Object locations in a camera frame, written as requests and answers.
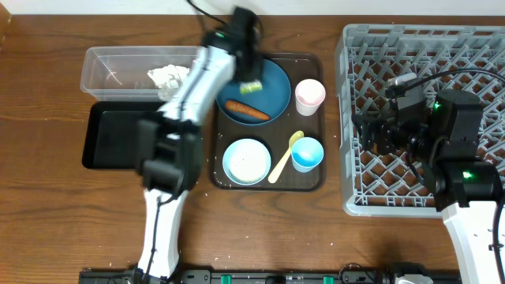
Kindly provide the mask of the green snack wrapper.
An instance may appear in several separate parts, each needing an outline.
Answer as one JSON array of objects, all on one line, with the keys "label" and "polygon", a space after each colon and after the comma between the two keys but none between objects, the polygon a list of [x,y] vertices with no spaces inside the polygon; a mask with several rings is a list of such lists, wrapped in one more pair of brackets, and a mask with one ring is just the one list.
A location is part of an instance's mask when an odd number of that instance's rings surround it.
[{"label": "green snack wrapper", "polygon": [[242,82],[239,86],[239,91],[242,95],[258,92],[263,89],[263,85],[260,80],[250,81],[250,82]]}]

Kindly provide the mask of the pink plastic cup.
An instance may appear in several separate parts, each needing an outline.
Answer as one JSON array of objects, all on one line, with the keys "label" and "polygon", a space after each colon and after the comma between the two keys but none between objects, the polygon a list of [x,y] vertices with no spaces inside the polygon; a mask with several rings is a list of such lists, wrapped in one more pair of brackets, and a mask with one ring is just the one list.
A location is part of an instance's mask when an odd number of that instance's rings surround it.
[{"label": "pink plastic cup", "polygon": [[316,113],[325,100],[326,90],[318,80],[305,79],[295,88],[296,109],[300,115],[311,116]]}]

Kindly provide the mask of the light blue plastic cup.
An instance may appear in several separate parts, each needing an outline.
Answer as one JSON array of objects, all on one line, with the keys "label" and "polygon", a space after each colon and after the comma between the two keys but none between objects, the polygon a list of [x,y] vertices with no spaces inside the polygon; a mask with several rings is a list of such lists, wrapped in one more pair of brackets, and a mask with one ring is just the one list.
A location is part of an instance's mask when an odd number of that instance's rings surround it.
[{"label": "light blue plastic cup", "polygon": [[303,137],[294,143],[291,149],[291,159],[296,171],[308,173],[323,161],[323,145],[314,138]]}]

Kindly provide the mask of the orange carrot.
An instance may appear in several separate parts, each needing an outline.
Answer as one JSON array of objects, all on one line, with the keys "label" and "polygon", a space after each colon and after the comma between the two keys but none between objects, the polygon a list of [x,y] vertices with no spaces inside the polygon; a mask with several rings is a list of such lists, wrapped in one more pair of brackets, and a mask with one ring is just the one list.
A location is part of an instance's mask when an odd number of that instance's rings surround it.
[{"label": "orange carrot", "polygon": [[251,106],[234,100],[227,100],[225,103],[225,108],[234,113],[245,114],[261,121],[269,121],[271,119],[268,114],[265,114],[264,112],[261,112]]}]

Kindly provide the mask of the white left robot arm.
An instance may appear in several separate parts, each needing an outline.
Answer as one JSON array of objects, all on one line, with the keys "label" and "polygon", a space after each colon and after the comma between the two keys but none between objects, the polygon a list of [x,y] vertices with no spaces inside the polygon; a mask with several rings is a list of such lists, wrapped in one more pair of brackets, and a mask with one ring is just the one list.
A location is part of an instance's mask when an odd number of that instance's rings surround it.
[{"label": "white left robot arm", "polygon": [[201,127],[228,83],[260,81],[262,32],[253,11],[235,8],[229,22],[204,33],[196,62],[177,92],[139,120],[136,172],[144,187],[146,222],[131,283],[168,283],[175,272],[182,208],[203,166]]}]

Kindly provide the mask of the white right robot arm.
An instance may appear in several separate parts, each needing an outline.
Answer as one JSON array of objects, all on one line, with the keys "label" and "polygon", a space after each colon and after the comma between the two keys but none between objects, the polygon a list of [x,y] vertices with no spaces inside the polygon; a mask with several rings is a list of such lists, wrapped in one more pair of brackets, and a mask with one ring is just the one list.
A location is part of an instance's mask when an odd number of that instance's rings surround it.
[{"label": "white right robot arm", "polygon": [[366,151],[402,149],[422,165],[417,180],[434,196],[464,283],[504,281],[504,188],[499,171],[477,155],[483,109],[471,92],[442,90],[428,109],[423,95],[393,101],[391,116],[355,114]]}]

